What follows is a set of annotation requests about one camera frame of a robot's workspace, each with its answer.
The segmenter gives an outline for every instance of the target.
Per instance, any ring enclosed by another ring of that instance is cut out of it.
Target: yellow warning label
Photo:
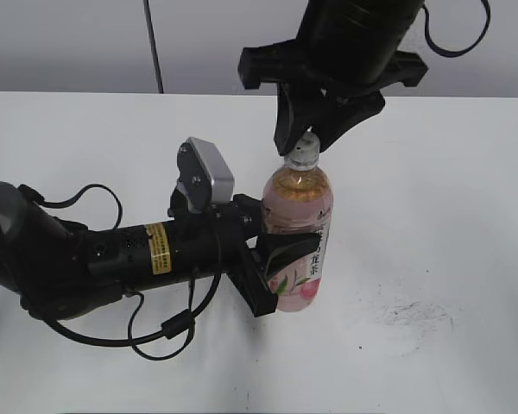
[[[154,274],[169,273],[172,270],[169,240],[162,223],[146,224],[149,237],[149,251]]]

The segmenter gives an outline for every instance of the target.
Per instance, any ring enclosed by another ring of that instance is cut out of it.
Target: white wall
[[[0,91],[156,91],[142,2],[0,0]]]
[[[490,0],[493,25],[471,54],[432,53],[420,13],[403,48],[430,72],[419,88],[388,95],[518,97],[518,0]],[[242,47],[295,36],[306,0],[150,0],[157,45],[171,93],[244,93]],[[427,0],[433,37],[461,48],[478,36],[480,0]],[[141,0],[1,0],[0,91],[154,92]],[[263,88],[258,93],[271,93]]]
[[[478,49],[449,60],[430,51],[420,12],[402,47],[430,66],[420,88],[389,95],[518,97],[518,0],[490,0],[493,24]],[[236,67],[242,47],[295,37],[307,0],[154,0],[159,54],[171,92],[242,93]],[[427,0],[433,37],[464,48],[485,19],[480,0]]]

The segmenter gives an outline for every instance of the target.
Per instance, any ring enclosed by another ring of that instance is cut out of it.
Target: plastic bottle
[[[263,192],[262,218],[268,233],[321,234],[315,253],[282,269],[269,281],[271,291],[279,295],[281,311],[305,309],[319,290],[333,206],[330,182],[317,167],[319,154],[319,138],[305,133]]]

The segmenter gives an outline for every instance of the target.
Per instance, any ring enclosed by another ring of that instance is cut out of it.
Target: white table
[[[125,225],[152,223],[189,135],[259,197],[280,163],[274,125],[272,97],[0,93],[0,180],[49,200],[101,182]],[[321,162],[336,209],[309,309],[255,320],[224,280],[188,350],[154,363],[71,343],[0,288],[0,412],[518,414],[518,100],[390,98]],[[115,214],[91,191],[62,216],[105,229]],[[137,333],[186,292],[151,292]],[[69,326],[123,337],[135,305]]]

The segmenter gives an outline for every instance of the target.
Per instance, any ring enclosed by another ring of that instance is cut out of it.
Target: black cord
[[[23,196],[34,203],[37,203],[38,205],[41,205],[42,207],[45,207],[47,209],[66,209],[67,207],[71,207],[75,203],[77,203],[83,195],[91,190],[92,188],[100,188],[102,190],[106,190],[109,192],[113,198],[115,198],[115,202],[117,203],[117,220],[115,221],[115,225],[113,226],[113,229],[117,229],[119,225],[121,224],[121,220],[123,220],[123,205],[121,204],[121,200],[117,197],[115,192],[113,192],[109,187],[106,187],[105,185],[101,184],[89,184],[85,185],[77,194],[72,196],[71,198],[60,201],[57,203],[53,203],[50,201],[46,201],[44,197],[35,189],[29,187],[28,185],[20,185],[19,191],[23,194]]]
[[[198,307],[192,311],[193,317],[198,317],[198,315],[203,312],[207,305],[212,301],[213,296],[215,296],[215,293],[217,292],[218,284],[220,283],[221,276],[223,274],[223,250],[221,247],[221,240],[218,237],[218,232],[215,229],[213,229],[213,234],[215,235],[215,241],[217,242],[217,271],[213,276],[213,281],[211,282],[209,291],[207,291],[207,294],[198,305]]]
[[[488,30],[490,29],[491,24],[491,6],[489,0],[481,0],[483,8],[485,9],[485,14],[487,16],[485,25],[483,26],[482,33],[480,34],[480,37],[478,37],[477,41],[470,47],[467,47],[464,50],[458,50],[458,51],[452,51],[444,49],[443,47],[438,46],[435,41],[433,41],[432,35],[430,33],[430,12],[428,10],[428,7],[424,4],[422,5],[422,9],[426,13],[426,24],[424,27],[424,35],[426,36],[426,42],[428,46],[439,56],[443,56],[444,58],[458,58],[460,56],[464,56],[465,54],[471,52],[474,50],[477,45],[479,45],[485,35],[487,34]]]
[[[144,15],[146,16],[146,27],[148,28],[149,48],[152,52],[152,60],[154,61],[155,82],[157,82],[157,91],[165,93],[163,90],[163,77],[161,76],[161,66],[157,56],[157,46],[155,45],[154,24],[152,23],[152,13],[149,9],[149,0],[144,1]]]
[[[43,207],[52,208],[52,209],[63,209],[63,208],[70,207],[73,204],[75,204],[82,197],[82,195],[85,192],[87,192],[88,190],[90,190],[91,188],[102,188],[102,189],[108,191],[115,198],[115,201],[117,202],[117,211],[118,211],[117,222],[114,227],[114,229],[116,229],[123,217],[123,206],[121,205],[121,201],[119,200],[117,195],[112,190],[110,190],[108,187],[106,187],[105,185],[101,185],[101,184],[87,185],[72,198],[69,198],[68,200],[59,202],[59,203],[50,203],[50,202],[44,201],[44,197],[41,194],[39,194],[36,190],[33,190],[32,188],[30,188],[26,185],[21,185],[19,187],[19,191],[28,200],[33,201],[33,202],[37,203],[38,205],[41,205]],[[44,314],[44,312],[42,312],[37,307],[35,307],[34,304],[36,304],[37,302],[34,301],[34,299],[32,298],[32,295],[29,293],[30,290],[25,286],[25,281],[20,276],[21,275],[21,270],[20,270],[21,265],[18,263],[15,255],[10,250],[9,244],[5,241],[5,237],[4,237],[1,226],[0,226],[0,246],[2,247],[3,254],[5,256],[6,267],[8,268],[9,273],[13,275],[14,281],[16,282],[17,287],[19,288],[19,291],[20,291],[22,297],[24,297],[25,300],[27,300],[30,308],[37,313],[38,317],[40,317],[42,319],[42,321],[48,327],[53,329],[58,334],[64,336],[65,338],[70,339],[71,341],[75,341],[75,342],[82,343],[85,345],[90,345],[93,347],[126,348],[126,347],[132,346],[133,344],[142,345],[144,343],[149,343],[149,342],[155,341],[155,340],[163,337],[164,334],[163,334],[162,330],[159,330],[150,335],[133,338],[131,341],[128,339],[94,338],[91,336],[84,336],[84,335],[81,335],[77,332],[70,330],[66,326],[59,323],[56,319],[48,317],[47,315]]]
[[[217,242],[217,270],[215,272],[215,275],[213,276],[213,281],[211,283],[211,286],[209,287],[209,291],[207,291],[207,294],[201,301],[201,303],[198,305],[198,307],[195,310],[192,310],[193,306],[193,296],[194,296],[194,290],[195,290],[195,278],[192,276],[192,278],[189,281],[189,293],[188,293],[188,310],[192,311],[193,317],[197,317],[201,312],[204,311],[204,309],[207,307],[207,305],[212,301],[213,297],[215,296],[215,292],[217,291],[218,284],[221,280],[221,276],[223,274],[223,251],[221,247],[221,241],[218,236],[218,232],[213,227],[213,234],[215,235],[215,240]],[[134,296],[139,297],[140,302],[138,303],[138,306],[136,307],[135,311],[132,313],[132,316],[129,320],[129,326],[127,327],[127,334],[129,337],[129,341],[133,341],[132,339],[132,328],[134,325],[134,321],[136,318],[136,315],[144,305],[144,295],[140,292],[134,292]],[[166,361],[170,360],[171,358],[174,358],[176,355],[180,354],[182,351],[186,349],[186,347],[192,342],[192,339],[194,338],[195,334],[195,325],[192,323],[186,333],[186,340],[182,344],[182,346],[174,351],[172,354],[164,355],[164,356],[153,356],[150,354],[146,354],[141,349],[137,347],[136,343],[133,343],[131,345],[132,349],[139,354],[142,358],[149,360],[149,361]]]
[[[166,361],[166,360],[170,360],[171,358],[174,358],[176,355],[178,355],[182,351],[184,351],[188,345],[190,345],[190,342],[192,342],[192,339],[193,339],[194,334],[195,334],[195,326],[193,324],[190,325],[190,327],[188,328],[188,331],[186,333],[186,340],[184,341],[182,346],[179,349],[177,349],[176,351],[174,351],[172,354],[164,355],[164,356],[153,356],[153,355],[150,355],[150,354],[146,354],[144,351],[139,349],[137,344],[134,343],[134,340],[133,340],[133,337],[132,337],[132,326],[134,324],[136,315],[138,314],[138,312],[140,311],[140,309],[144,305],[144,295],[141,294],[140,292],[134,292],[133,295],[140,298],[140,302],[138,303],[138,306],[136,307],[135,311],[132,312],[132,315],[131,315],[130,320],[129,320],[129,326],[127,328],[127,333],[128,333],[128,336],[129,336],[129,341],[131,341],[131,345],[130,346],[132,347],[133,351],[135,351],[137,354],[139,354],[142,358],[144,358],[146,360],[149,360],[149,361]]]

